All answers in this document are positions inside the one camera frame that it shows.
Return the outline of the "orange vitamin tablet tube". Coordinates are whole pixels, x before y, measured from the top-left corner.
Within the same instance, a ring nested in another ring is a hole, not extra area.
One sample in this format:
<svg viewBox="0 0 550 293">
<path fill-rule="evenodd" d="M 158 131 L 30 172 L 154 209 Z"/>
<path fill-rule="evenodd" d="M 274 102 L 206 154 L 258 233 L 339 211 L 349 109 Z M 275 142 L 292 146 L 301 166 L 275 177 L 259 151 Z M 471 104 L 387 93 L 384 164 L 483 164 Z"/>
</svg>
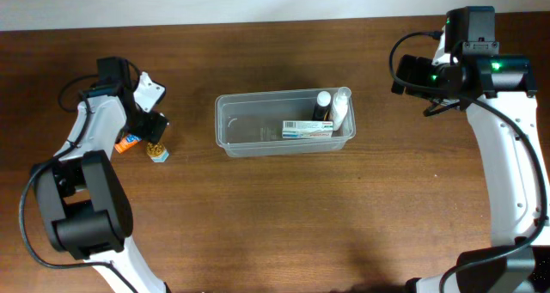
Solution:
<svg viewBox="0 0 550 293">
<path fill-rule="evenodd" d="M 140 137 L 137 137 L 132 134 L 128 134 L 123 138 L 121 138 L 119 142 L 114 145 L 114 148 L 118 153 L 122 154 L 140 142 L 141 142 Z"/>
</svg>

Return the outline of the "gold lid balm jar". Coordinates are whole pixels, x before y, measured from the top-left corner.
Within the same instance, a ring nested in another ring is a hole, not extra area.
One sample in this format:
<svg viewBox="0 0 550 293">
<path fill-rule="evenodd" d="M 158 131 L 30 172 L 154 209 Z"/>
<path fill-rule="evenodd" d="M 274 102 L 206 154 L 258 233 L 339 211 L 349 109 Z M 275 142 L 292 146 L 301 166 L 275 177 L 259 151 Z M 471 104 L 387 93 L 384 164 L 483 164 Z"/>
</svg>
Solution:
<svg viewBox="0 0 550 293">
<path fill-rule="evenodd" d="M 157 163 L 165 162 L 169 156 L 168 150 L 162 143 L 147 143 L 146 153 L 153 162 Z"/>
</svg>

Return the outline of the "white calamine lotion bottle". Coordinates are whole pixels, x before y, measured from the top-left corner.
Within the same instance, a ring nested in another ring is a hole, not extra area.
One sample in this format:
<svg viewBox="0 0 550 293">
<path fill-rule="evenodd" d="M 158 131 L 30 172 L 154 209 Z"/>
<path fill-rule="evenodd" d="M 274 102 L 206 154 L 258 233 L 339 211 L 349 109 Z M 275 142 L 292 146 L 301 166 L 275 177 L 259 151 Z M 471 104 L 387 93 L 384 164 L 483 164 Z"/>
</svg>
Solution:
<svg viewBox="0 0 550 293">
<path fill-rule="evenodd" d="M 347 87 L 339 88 L 333 95 L 328 120 L 333 122 L 333 131 L 338 131 L 342 126 L 349 110 L 351 90 Z"/>
</svg>

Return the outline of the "dark brown syrup bottle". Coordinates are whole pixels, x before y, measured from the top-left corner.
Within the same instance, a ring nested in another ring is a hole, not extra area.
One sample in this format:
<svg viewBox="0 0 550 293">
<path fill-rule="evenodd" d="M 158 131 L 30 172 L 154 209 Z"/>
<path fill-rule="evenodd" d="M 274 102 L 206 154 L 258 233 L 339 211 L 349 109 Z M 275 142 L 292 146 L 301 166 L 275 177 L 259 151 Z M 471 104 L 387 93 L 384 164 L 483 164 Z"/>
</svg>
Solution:
<svg viewBox="0 0 550 293">
<path fill-rule="evenodd" d="M 324 121 L 330 109 L 332 96 L 327 91 L 321 91 L 316 97 L 315 108 L 313 111 L 313 121 Z"/>
</svg>

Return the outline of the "white green medicine box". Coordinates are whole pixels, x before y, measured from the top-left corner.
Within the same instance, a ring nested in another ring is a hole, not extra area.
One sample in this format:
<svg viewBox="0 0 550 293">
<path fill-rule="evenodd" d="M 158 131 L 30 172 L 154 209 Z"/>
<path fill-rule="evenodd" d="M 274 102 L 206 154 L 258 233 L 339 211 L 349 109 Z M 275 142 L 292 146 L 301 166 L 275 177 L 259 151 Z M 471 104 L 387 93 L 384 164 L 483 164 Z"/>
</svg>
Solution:
<svg viewBox="0 0 550 293">
<path fill-rule="evenodd" d="M 332 135 L 332 121 L 285 120 L 283 122 L 283 139 L 317 139 L 331 137 Z"/>
</svg>

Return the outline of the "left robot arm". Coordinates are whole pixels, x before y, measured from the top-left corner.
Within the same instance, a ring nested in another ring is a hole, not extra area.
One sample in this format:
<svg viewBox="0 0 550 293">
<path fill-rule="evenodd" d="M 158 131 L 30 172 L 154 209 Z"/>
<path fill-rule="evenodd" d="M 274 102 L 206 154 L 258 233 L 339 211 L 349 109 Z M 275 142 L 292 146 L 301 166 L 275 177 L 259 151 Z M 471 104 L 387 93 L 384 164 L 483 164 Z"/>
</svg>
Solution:
<svg viewBox="0 0 550 293">
<path fill-rule="evenodd" d="M 77 114 L 61 149 L 31 171 L 18 207 L 21 237 L 31 257 L 55 270 L 92 267 L 115 292 L 167 292 L 132 237 L 131 204 L 111 163 L 116 143 L 131 134 L 157 144 L 168 119 L 155 111 L 166 94 L 122 57 L 100 58 L 95 83 L 79 93 Z M 49 263 L 31 246 L 25 203 L 33 192 L 52 247 L 72 264 Z"/>
</svg>

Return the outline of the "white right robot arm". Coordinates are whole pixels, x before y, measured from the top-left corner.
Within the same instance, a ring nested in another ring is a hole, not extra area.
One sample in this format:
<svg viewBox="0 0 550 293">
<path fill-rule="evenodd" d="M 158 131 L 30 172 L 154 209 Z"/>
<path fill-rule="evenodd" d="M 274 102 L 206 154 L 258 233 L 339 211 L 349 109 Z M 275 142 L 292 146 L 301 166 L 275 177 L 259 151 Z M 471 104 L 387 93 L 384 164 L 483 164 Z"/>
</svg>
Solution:
<svg viewBox="0 0 550 293">
<path fill-rule="evenodd" d="M 546 292 L 549 289 L 549 179 L 536 124 L 537 87 L 530 61 L 504 55 L 491 6 L 452 9 L 432 58 L 389 63 L 392 90 L 429 102 L 425 116 L 467 115 L 486 179 L 491 244 L 459 255 L 408 292 Z"/>
</svg>

